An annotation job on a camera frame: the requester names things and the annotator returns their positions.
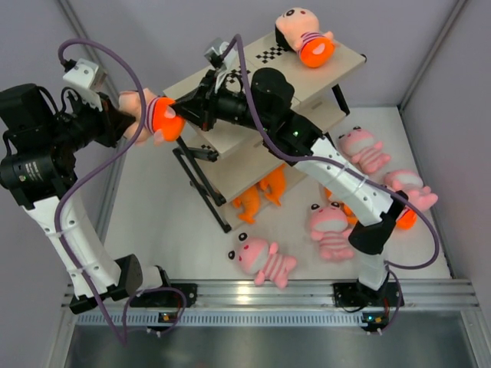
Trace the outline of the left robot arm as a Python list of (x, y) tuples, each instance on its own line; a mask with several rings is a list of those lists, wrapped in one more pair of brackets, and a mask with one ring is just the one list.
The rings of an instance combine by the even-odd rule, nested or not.
[(92, 142), (114, 147), (134, 121), (97, 93), (100, 107), (83, 101), (81, 92), (66, 87), (58, 110), (51, 94), (36, 84), (1, 92), (1, 119), (6, 155), (1, 185), (50, 239), (71, 278), (73, 314), (90, 311), (110, 298), (126, 299), (147, 292), (156, 306), (171, 302), (173, 287), (159, 266), (144, 267), (136, 255), (112, 259), (104, 249), (76, 186), (74, 154)]

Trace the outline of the boy doll orange shorts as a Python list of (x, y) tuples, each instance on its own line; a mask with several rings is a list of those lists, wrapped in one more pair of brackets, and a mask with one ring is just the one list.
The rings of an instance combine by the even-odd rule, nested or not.
[[(147, 120), (135, 144), (141, 145), (151, 137), (155, 146), (164, 142), (176, 141), (186, 121), (172, 108), (175, 101), (168, 97), (157, 96), (148, 88), (143, 89), (143, 95), (146, 101)], [(137, 131), (142, 114), (140, 95), (136, 91), (120, 92), (119, 110), (135, 118), (135, 122), (124, 132), (124, 137), (131, 139)]]

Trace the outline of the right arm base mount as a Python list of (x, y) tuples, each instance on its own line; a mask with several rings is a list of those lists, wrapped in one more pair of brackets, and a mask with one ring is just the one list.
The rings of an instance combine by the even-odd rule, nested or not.
[(333, 284), (334, 304), (347, 311), (361, 311), (366, 307), (400, 307), (405, 305), (402, 292), (392, 281), (374, 291), (359, 282), (338, 282)]

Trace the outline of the black-haired boy doll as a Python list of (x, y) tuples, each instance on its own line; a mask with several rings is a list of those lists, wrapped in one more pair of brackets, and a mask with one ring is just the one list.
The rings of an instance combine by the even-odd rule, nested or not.
[(406, 207), (396, 220), (396, 228), (400, 230), (410, 230), (417, 222), (417, 214)]

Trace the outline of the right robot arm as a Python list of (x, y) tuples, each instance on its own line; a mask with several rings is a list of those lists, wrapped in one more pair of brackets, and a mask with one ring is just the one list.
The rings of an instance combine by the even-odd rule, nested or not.
[(259, 132), (269, 152), (331, 190), (356, 215), (348, 237), (360, 255), (359, 298), (376, 304), (384, 298), (389, 280), (382, 255), (407, 196), (378, 185), (362, 175), (307, 117), (291, 109), (295, 88), (274, 68), (242, 76), (242, 91), (217, 87), (217, 72), (209, 70), (199, 85), (178, 98), (176, 114), (203, 131), (218, 120)]

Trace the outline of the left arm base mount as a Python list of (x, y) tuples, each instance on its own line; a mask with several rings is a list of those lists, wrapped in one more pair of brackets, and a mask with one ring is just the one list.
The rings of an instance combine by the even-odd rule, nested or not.
[(186, 302), (183, 302), (181, 296), (175, 291), (153, 291), (143, 293), (135, 297), (131, 302), (132, 308), (178, 308), (185, 305), (191, 307), (196, 303), (198, 294), (198, 285), (194, 283), (173, 283), (173, 288), (180, 290), (186, 297)]

